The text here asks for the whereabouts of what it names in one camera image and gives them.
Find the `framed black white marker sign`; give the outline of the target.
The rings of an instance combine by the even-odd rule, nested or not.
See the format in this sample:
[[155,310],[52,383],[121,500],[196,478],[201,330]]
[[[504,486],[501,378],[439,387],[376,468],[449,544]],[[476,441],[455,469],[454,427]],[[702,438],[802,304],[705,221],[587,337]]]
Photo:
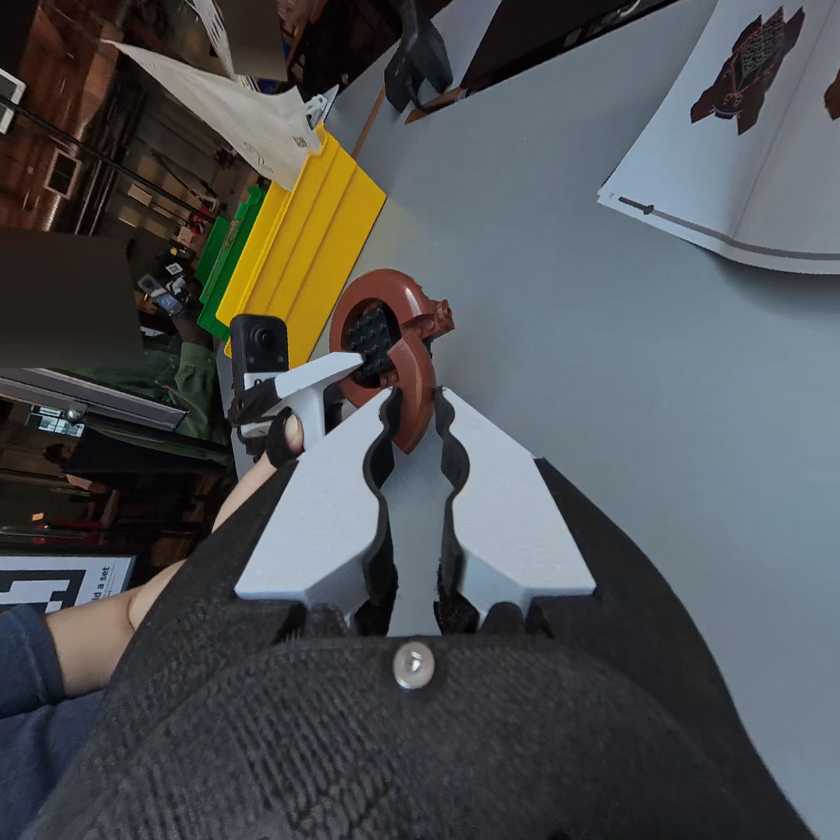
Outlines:
[[26,605],[39,615],[125,592],[134,555],[4,555],[1,612]]

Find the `person's left hand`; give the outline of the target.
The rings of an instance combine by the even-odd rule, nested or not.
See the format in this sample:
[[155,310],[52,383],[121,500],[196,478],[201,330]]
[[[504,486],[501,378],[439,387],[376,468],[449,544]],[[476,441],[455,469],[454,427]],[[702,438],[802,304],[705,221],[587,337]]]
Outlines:
[[212,527],[218,530],[237,509],[240,509],[261,488],[279,468],[297,459],[305,448],[305,433],[297,414],[289,408],[275,416],[268,435],[263,455],[227,497]]

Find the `green plastic bin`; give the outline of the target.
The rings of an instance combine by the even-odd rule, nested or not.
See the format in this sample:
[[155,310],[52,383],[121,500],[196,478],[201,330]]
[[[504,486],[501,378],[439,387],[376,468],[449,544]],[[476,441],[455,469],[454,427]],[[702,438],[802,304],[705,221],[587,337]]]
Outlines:
[[196,264],[195,278],[203,287],[197,323],[220,342],[228,340],[229,327],[217,312],[265,197],[259,183],[248,186],[233,218],[216,219]]

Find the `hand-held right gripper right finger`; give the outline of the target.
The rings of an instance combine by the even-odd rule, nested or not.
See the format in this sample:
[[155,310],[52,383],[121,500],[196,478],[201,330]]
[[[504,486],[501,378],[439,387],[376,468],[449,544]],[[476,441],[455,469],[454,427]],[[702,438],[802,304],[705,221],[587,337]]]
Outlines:
[[453,390],[434,395],[440,469],[451,486],[434,614],[442,634],[472,634],[497,605],[526,618],[536,599],[589,596],[592,572],[537,459]]

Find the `person's left forearm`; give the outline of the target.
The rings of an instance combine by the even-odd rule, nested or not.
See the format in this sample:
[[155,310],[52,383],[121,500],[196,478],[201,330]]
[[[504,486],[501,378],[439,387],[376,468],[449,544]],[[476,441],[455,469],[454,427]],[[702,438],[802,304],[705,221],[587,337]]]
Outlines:
[[1,617],[1,838],[20,838],[84,743],[102,692],[174,563],[119,595]]

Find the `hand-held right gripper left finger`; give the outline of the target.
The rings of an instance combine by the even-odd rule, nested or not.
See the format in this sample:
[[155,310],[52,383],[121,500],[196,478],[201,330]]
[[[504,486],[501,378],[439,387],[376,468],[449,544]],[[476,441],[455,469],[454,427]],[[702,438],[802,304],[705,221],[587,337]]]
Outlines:
[[398,575],[382,487],[403,393],[389,387],[301,455],[234,591],[336,609],[363,636],[389,629]]

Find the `yellow plastic bin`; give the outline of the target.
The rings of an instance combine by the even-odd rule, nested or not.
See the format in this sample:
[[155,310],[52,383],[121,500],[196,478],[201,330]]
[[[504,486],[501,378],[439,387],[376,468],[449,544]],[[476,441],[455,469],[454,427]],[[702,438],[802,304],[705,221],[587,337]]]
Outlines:
[[292,191],[273,184],[217,308],[281,319],[289,366],[308,362],[384,204],[383,190],[324,127]]

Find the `brown round brick model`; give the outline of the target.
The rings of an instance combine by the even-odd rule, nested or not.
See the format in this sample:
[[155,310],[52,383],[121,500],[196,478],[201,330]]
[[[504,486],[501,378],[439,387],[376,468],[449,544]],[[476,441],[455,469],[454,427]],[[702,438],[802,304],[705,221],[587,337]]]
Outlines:
[[362,408],[378,392],[399,389],[402,407],[393,443],[405,455],[421,442],[434,414],[432,344],[454,329],[448,301],[428,297],[395,269],[356,279],[332,316],[330,351],[361,357],[360,366],[339,382],[344,398]]

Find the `grey adjoining desk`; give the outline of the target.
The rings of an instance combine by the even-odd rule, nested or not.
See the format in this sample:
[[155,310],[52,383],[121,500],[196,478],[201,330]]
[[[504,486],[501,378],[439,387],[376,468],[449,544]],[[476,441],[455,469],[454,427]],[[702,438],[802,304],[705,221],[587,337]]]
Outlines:
[[450,2],[434,16],[434,25],[444,37],[448,57],[454,72],[454,88],[463,91],[467,96],[495,87],[503,81],[519,76],[579,47],[586,46],[603,36],[632,25],[636,21],[655,15],[663,9],[685,4],[676,1],[628,1],[631,2],[630,5],[604,16],[585,28],[575,30],[572,34],[566,36],[561,45],[549,47],[542,54],[535,54],[526,58],[521,66],[500,71],[493,77],[477,82],[473,87],[462,88],[459,85],[460,80],[464,76],[481,38],[487,31],[490,21],[501,2],[503,1]]

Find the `white numbered paper bag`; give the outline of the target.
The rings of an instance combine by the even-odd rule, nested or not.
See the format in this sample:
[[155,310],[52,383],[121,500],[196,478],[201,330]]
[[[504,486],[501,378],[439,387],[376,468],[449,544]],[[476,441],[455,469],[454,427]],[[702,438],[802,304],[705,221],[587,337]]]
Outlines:
[[296,89],[263,94],[141,47],[102,42],[136,62],[260,175],[288,192],[294,190],[309,157],[322,150]]

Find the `building instruction booklet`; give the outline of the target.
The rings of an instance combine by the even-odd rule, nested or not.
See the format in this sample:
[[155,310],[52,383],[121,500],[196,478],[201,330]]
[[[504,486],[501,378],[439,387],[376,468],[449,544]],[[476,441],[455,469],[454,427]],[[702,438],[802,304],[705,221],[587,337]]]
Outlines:
[[839,2],[718,2],[598,203],[746,266],[839,271]]

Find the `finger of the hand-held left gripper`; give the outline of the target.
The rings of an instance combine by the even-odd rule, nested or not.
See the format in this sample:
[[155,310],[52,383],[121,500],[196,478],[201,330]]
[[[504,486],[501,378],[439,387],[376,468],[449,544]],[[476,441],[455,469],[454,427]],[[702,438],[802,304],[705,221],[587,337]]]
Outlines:
[[279,401],[287,401],[306,390],[323,391],[354,373],[363,362],[364,357],[360,353],[334,351],[290,371],[278,373],[275,378],[277,398]]

